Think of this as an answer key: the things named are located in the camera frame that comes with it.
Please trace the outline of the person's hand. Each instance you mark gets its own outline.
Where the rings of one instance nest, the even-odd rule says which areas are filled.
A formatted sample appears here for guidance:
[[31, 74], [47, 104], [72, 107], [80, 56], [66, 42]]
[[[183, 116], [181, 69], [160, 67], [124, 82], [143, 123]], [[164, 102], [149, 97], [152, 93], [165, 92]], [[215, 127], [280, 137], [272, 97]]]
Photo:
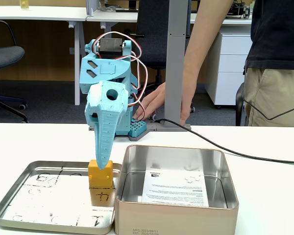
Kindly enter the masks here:
[[[150, 115], [154, 114], [156, 109], [161, 107], [165, 102], [166, 84], [163, 83], [155, 91], [144, 97], [142, 107], [139, 107], [134, 114], [134, 119], [147, 119]], [[196, 82], [184, 82], [182, 101], [179, 107], [181, 108], [180, 124], [184, 125], [190, 115], [191, 102], [196, 91]]]

